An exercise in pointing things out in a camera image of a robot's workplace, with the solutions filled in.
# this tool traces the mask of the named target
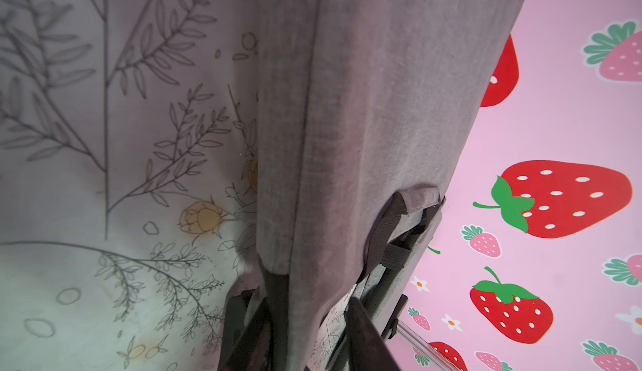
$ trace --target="strawberry patterned fabric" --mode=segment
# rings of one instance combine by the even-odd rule
[[[525,1],[401,315],[470,371],[642,370],[640,8]]]

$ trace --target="small white flower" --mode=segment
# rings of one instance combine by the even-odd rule
[[[419,280],[418,277],[413,276],[413,280],[410,281],[413,285],[417,287],[417,291],[429,291],[428,288],[426,287],[426,281],[425,280]]]
[[[463,330],[461,330],[461,327],[459,326],[461,324],[460,320],[454,320],[448,314],[446,314],[445,319],[442,319],[442,321],[444,321],[446,325],[448,325],[451,331],[453,329],[456,329],[457,331],[463,332]]]
[[[616,314],[620,320],[631,324],[631,331],[636,335],[642,335],[642,308],[634,305],[630,314]]]

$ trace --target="gray cushion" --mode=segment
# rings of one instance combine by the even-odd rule
[[[257,250],[290,274],[288,366],[396,190],[446,191],[523,0],[260,0]]]

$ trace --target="strawberry print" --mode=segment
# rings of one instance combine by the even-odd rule
[[[626,261],[611,258],[608,263],[604,263],[602,273],[613,282],[642,286],[642,254],[631,255]]]
[[[475,225],[464,226],[461,234],[470,247],[478,253],[490,258],[499,258],[502,255],[500,242],[492,234],[484,233],[482,228]]]
[[[427,331],[430,331],[430,323],[428,323],[426,317],[419,314],[419,311],[415,310],[414,308],[409,308],[408,314],[410,314],[415,324],[422,327],[423,329],[426,329]]]
[[[486,88],[486,94],[481,101],[482,107],[492,107],[506,99],[518,84],[519,68],[518,57],[515,54],[513,38],[509,36],[506,41],[500,61],[495,67],[491,82]]]
[[[633,188],[620,172],[555,160],[515,164],[491,189],[506,223],[538,238],[561,238],[613,215],[631,200]]]
[[[512,367],[508,364],[500,361],[497,356],[492,355],[491,353],[485,352],[475,352],[475,356],[479,361],[484,363],[484,365],[490,368],[493,371],[512,371]]]
[[[444,342],[432,342],[429,343],[436,351],[439,352],[442,356],[444,356],[452,365],[457,367],[460,371],[468,371],[468,368],[466,367],[466,363],[463,362],[463,358],[461,358],[461,354],[459,354],[458,351],[454,350],[453,347],[450,345],[447,345]]]
[[[421,354],[420,351],[416,350],[414,347],[412,348],[412,350],[415,352],[415,360],[417,360],[417,362],[421,364],[422,367],[428,367],[430,365],[429,358],[425,357],[423,354]]]
[[[595,33],[590,44],[584,47],[586,64],[599,64],[599,74],[606,80],[642,82],[642,31],[636,23],[614,23],[605,33]]]
[[[618,350],[592,340],[582,342],[584,352],[593,357],[593,363],[605,371],[639,371],[633,360],[618,355]]]
[[[516,284],[482,280],[472,287],[470,299],[477,310],[508,339],[535,343],[553,324],[553,311],[541,298]]]

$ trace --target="pink background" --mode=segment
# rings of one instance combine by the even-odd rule
[[[642,84],[598,78],[584,65],[582,47],[614,22],[634,20],[640,31],[642,0],[526,0],[513,29],[520,76],[499,105],[479,110],[461,155],[447,204],[433,242],[414,275],[430,292],[408,284],[408,307],[426,316],[432,330],[417,326],[405,311],[401,319],[427,342],[445,342],[461,353],[470,371],[487,371],[474,355],[490,352],[515,371],[598,370],[583,351],[586,340],[605,342],[642,367],[642,335],[616,314],[642,307],[642,286],[615,283],[602,274],[611,257],[642,254]],[[589,228],[557,239],[528,235],[506,224],[490,191],[498,175],[518,162],[558,160],[607,167],[624,173],[634,188],[628,206]],[[461,236],[463,225],[493,234],[502,256],[477,253]],[[471,286],[493,277],[540,296],[555,315],[535,344],[512,341],[470,301]],[[445,314],[461,321],[449,330]],[[405,371],[420,369],[405,342],[389,347]]]

